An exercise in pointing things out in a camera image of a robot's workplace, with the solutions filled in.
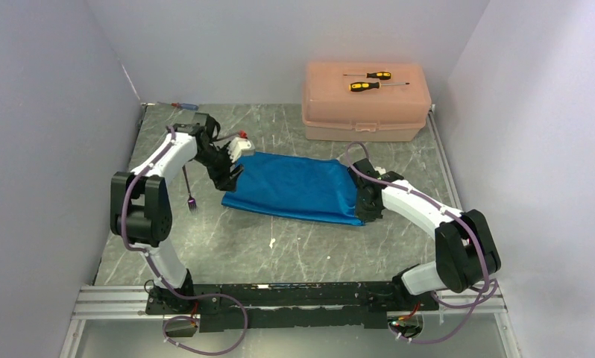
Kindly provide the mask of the blue cloth napkin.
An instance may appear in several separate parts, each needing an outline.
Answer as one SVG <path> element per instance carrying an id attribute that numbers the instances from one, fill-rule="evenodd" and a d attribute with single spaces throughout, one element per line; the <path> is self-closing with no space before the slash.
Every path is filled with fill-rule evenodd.
<path id="1" fill-rule="evenodd" d="M 225 207 L 311 222 L 363 226 L 356 209 L 356 185 L 336 159 L 317 160 L 257 152 L 243 157 L 235 192 Z"/>

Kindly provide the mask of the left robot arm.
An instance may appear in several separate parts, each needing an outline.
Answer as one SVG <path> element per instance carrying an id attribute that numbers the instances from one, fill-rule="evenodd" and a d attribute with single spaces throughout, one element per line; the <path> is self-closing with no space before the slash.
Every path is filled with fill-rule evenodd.
<path id="1" fill-rule="evenodd" d="M 217 190 L 233 192 L 244 170 L 239 159 L 255 152 L 245 132 L 220 133 L 220 124 L 207 113 L 196 113 L 191 124 L 169 125 L 155 152 L 129 172 L 115 173 L 110 183 L 112 233 L 145 259 L 155 286 L 168 290 L 166 303 L 176 313 L 190 311 L 196 294 L 192 276 L 169 240 L 169 185 L 187 163 L 197 162 Z"/>

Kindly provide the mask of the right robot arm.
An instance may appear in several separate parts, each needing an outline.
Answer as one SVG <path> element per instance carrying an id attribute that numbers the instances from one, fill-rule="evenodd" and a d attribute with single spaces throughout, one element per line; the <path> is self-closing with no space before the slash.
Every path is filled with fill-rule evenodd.
<path id="1" fill-rule="evenodd" d="M 433 261 L 405 269 L 392 289 L 402 310 L 413 308 L 421 294 L 450 290 L 461 293 L 482 284 L 491 287 L 491 275 L 501 260 L 485 216 L 467 212 L 431 198 L 395 172 L 378 172 L 367 159 L 352 164 L 349 174 L 357 187 L 357 209 L 366 221 L 392 211 L 429 235 L 435 244 Z"/>

